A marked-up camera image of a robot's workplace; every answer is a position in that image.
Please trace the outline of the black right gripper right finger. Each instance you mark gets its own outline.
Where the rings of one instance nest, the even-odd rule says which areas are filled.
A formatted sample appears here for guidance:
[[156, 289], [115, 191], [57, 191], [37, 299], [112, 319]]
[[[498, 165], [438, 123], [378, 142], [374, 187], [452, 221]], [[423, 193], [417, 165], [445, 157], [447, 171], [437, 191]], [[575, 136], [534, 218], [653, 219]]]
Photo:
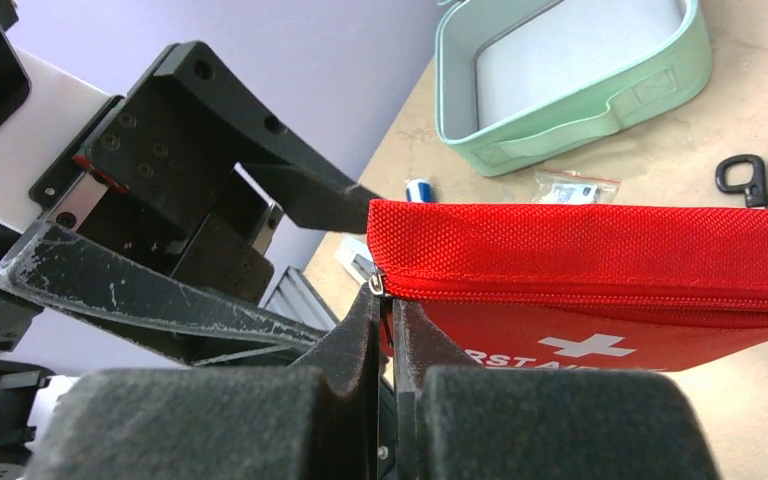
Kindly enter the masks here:
[[689, 401], [663, 375], [484, 368], [400, 300], [391, 340], [403, 479], [720, 475]]

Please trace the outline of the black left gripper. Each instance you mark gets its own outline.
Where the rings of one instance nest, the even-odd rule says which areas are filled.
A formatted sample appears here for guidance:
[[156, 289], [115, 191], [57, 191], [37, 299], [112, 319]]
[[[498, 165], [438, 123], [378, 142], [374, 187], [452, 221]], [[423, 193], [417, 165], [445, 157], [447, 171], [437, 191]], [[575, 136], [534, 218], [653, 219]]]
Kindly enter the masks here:
[[367, 230], [375, 193], [290, 130], [206, 43], [175, 43], [29, 190], [90, 240], [33, 222], [0, 260], [0, 289], [181, 365], [292, 363], [325, 333], [253, 305], [274, 273], [265, 252], [283, 214], [235, 166], [299, 227]]

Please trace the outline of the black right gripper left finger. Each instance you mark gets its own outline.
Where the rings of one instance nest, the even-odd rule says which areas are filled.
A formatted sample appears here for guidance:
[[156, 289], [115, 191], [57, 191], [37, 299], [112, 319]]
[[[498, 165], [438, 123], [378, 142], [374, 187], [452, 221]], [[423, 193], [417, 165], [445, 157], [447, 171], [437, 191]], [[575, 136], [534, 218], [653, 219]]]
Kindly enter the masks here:
[[30, 479], [374, 479], [378, 301], [285, 367], [116, 369], [56, 406]]

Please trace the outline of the red first aid pouch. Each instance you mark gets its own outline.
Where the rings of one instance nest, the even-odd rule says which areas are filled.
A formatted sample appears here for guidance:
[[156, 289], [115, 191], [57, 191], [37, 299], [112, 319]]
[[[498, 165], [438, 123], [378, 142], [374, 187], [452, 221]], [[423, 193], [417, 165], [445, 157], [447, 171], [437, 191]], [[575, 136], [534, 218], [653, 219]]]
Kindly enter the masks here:
[[487, 367], [675, 372], [768, 342], [768, 210], [375, 200], [367, 245]]

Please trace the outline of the black handled scissors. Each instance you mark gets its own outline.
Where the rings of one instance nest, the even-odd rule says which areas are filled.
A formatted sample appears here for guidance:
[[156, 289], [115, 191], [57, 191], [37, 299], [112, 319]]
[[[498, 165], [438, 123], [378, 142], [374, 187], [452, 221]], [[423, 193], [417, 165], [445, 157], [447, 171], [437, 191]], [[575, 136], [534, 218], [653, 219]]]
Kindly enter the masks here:
[[[737, 165], [751, 167], [748, 181], [739, 184], [728, 181], [728, 171]], [[721, 193], [741, 196], [746, 208], [768, 209], [768, 159], [755, 154], [740, 154], [723, 159], [716, 166], [714, 182]]]

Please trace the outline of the green medicine case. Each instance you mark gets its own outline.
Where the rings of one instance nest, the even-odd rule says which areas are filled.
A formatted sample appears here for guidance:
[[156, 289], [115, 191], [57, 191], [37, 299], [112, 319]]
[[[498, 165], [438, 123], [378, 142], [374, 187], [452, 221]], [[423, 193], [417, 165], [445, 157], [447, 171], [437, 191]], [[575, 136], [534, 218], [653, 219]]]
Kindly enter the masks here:
[[436, 131], [479, 174], [500, 176], [682, 106], [712, 69], [696, 1], [448, 1]]

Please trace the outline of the blue white stapler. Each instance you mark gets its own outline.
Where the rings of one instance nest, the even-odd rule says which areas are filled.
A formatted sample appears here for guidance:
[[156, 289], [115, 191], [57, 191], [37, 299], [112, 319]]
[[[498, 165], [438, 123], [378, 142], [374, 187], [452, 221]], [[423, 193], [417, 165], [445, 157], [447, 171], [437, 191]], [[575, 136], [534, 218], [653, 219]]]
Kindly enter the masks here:
[[354, 237], [346, 236], [341, 240], [335, 259], [358, 284], [366, 283], [375, 272], [367, 245]]

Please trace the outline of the small white blue tube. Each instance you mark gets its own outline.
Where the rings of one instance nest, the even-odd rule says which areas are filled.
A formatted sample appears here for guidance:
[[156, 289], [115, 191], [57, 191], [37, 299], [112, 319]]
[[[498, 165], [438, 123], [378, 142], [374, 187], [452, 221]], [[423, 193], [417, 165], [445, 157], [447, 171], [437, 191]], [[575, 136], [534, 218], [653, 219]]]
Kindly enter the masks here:
[[405, 185], [406, 200], [411, 203], [434, 203], [432, 185], [426, 179], [412, 179]]

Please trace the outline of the clear bag alcohol pads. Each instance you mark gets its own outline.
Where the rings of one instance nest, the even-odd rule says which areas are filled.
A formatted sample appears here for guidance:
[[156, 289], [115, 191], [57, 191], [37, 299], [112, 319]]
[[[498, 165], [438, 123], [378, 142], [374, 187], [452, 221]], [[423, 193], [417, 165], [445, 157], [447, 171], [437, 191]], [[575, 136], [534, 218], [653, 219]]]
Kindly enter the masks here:
[[586, 205], [613, 201], [621, 182], [575, 171], [537, 170], [534, 174], [537, 204]]

